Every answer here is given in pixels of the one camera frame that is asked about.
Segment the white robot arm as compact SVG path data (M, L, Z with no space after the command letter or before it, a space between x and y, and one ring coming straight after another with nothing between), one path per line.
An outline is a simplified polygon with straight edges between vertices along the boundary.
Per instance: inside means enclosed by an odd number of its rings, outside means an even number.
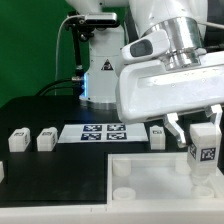
M204 110L220 122L224 51L204 46L209 0L65 1L90 40L83 106L113 108L126 124L163 119L181 147L180 115Z

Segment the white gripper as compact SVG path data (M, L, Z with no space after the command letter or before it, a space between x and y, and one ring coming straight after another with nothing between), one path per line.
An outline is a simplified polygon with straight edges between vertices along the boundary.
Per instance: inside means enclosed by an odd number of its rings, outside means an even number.
M132 124L165 115L164 126L179 148L186 146L186 138L177 123L178 114L206 107L206 117L219 126L224 105L224 52L202 55L200 60L199 66L173 71L167 71L159 60L126 66L116 86L119 119Z

